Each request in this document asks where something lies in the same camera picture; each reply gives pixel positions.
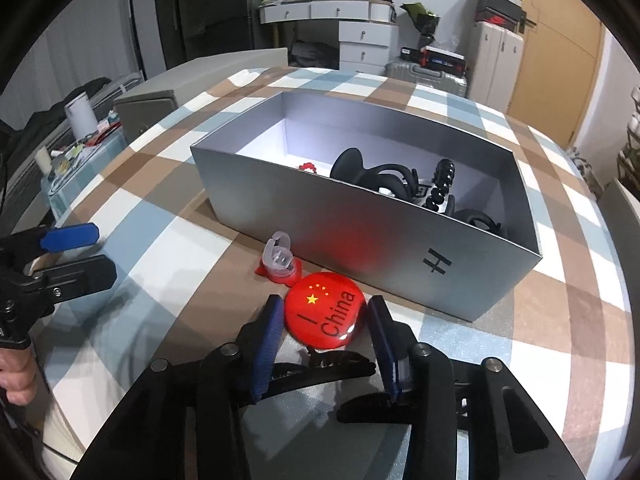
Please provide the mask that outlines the person's left hand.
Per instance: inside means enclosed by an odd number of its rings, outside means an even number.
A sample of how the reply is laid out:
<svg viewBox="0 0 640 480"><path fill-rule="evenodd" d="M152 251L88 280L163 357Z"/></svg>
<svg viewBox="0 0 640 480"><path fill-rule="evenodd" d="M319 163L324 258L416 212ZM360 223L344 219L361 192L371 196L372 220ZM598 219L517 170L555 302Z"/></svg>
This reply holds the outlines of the person's left hand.
<svg viewBox="0 0 640 480"><path fill-rule="evenodd" d="M37 364L32 348L0 351L0 384L8 401L26 406L37 393Z"/></svg>

